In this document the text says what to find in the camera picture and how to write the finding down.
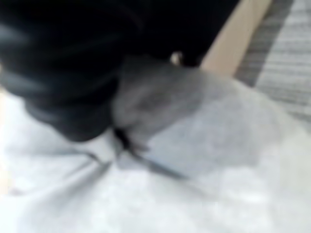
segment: striped carpet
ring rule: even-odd
[[[311,132],[311,0],[274,0],[236,76]]]

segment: gray sweatpants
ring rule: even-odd
[[[309,233],[310,136],[229,78],[149,65],[126,72],[135,85],[115,101],[116,122],[148,146],[136,151],[141,159],[115,150],[102,162],[7,96],[1,146],[13,185],[0,231]],[[132,94],[139,99],[126,103]]]

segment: beige board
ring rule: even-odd
[[[202,68],[233,75],[271,1],[241,0],[204,58]],[[5,193],[8,184],[7,173],[0,162],[0,195]]]

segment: black garment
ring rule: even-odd
[[[126,54],[199,65],[238,0],[5,0],[1,84],[73,141],[100,135]]]

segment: light gray cloth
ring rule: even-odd
[[[311,1],[273,0],[237,73],[311,132]]]
[[[14,185],[1,232],[310,232],[311,141],[295,121],[196,69],[133,60],[124,76],[115,122],[150,163],[125,151],[102,163],[6,99],[1,146]]]

